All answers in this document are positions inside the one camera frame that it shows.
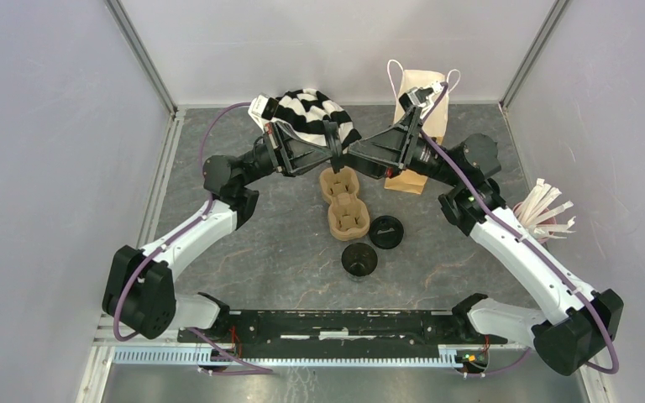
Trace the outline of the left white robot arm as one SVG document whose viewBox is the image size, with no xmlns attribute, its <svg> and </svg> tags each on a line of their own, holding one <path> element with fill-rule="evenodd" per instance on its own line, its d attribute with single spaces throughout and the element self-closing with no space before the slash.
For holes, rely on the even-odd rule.
<svg viewBox="0 0 645 403">
<path fill-rule="evenodd" d="M 314 144 L 289 123 L 267 123 L 250 151 L 210 156 L 202 165 L 209 193 L 202 207 L 163 237 L 139 248 L 124 245 L 115 253 L 102 309 L 113 317 L 117 341 L 155 339 L 167 330 L 188 327 L 210 342 L 227 337 L 230 320 L 220 313 L 224 304 L 204 294 L 178 296 L 175 282 L 196 258 L 252 217 L 260 194 L 249 184 L 275 173 L 303 175 L 325 162 L 342 168 L 338 125 L 324 120 L 322 128 L 324 143 Z"/>
</svg>

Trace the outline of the brown cardboard cup carrier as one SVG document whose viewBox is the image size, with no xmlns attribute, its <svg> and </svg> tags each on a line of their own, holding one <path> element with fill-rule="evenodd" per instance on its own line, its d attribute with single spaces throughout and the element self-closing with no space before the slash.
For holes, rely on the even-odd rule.
<svg viewBox="0 0 645 403">
<path fill-rule="evenodd" d="M 350 241 L 365 236 L 370 229 L 370 214 L 359 198 L 360 183 L 354 170 L 342 168 L 335 173 L 332 168 L 319 176 L 323 199 L 328 203 L 328 226 L 334 238 Z"/>
</svg>

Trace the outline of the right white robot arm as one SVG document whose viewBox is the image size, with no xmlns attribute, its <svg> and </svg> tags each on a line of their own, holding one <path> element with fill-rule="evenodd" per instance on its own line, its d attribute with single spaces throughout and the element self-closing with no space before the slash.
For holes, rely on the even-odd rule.
<svg viewBox="0 0 645 403">
<path fill-rule="evenodd" d="M 501 165 L 492 138 L 474 133 L 445 149 L 423 131 L 420 110 L 413 108 L 386 130 L 350 144 L 343 157 L 375 179 L 410 170 L 451 186 L 438 198 L 447 221 L 500 261 L 537 303 L 527 309 L 473 295 L 451 321 L 459 341 L 498 336 L 535 352 L 561 375 L 583 366 L 617 373 L 614 341 L 623 300 L 566 269 L 522 226 L 493 180 Z"/>
</svg>

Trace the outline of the black coffee cup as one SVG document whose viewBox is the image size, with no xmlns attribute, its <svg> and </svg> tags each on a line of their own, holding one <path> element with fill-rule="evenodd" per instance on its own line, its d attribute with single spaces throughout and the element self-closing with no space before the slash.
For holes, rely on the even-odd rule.
<svg viewBox="0 0 645 403">
<path fill-rule="evenodd" d="M 342 252 L 341 264 L 352 280 L 362 280 L 377 269 L 379 260 L 375 250 L 367 243 L 352 243 Z"/>
</svg>

